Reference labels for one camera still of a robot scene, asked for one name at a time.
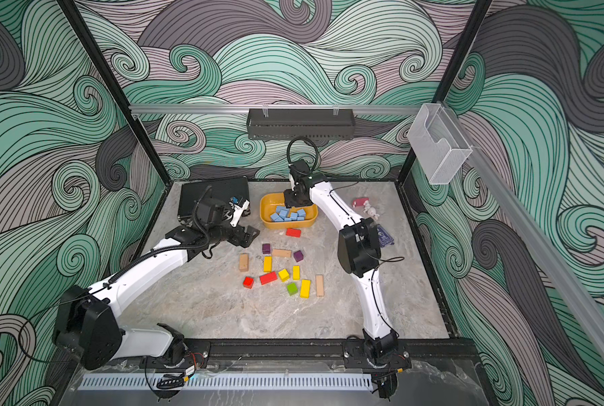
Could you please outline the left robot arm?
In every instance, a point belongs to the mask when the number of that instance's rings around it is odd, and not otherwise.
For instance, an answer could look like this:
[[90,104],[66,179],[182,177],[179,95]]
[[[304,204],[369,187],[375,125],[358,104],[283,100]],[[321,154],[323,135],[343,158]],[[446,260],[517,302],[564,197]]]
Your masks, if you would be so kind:
[[52,341],[95,370],[111,360],[146,357],[178,367],[188,355],[182,333],[167,324],[126,328],[119,317],[141,294],[170,272],[202,256],[210,260],[222,243],[247,248],[259,230],[240,225],[250,213],[245,178],[185,184],[178,207],[180,224],[151,250],[88,288],[75,285],[60,299]]

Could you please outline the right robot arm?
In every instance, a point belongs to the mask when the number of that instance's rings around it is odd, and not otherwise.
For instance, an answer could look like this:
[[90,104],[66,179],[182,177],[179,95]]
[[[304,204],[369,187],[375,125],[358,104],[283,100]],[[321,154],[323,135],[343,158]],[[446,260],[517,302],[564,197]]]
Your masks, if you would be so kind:
[[337,194],[337,187],[317,170],[319,158],[313,140],[303,136],[290,140],[286,159],[291,188],[284,191],[285,206],[315,205],[337,230],[337,258],[356,283],[364,316],[364,354],[371,365],[381,368],[398,350],[399,335],[386,312],[379,268],[402,259],[381,258],[376,220],[362,217]]

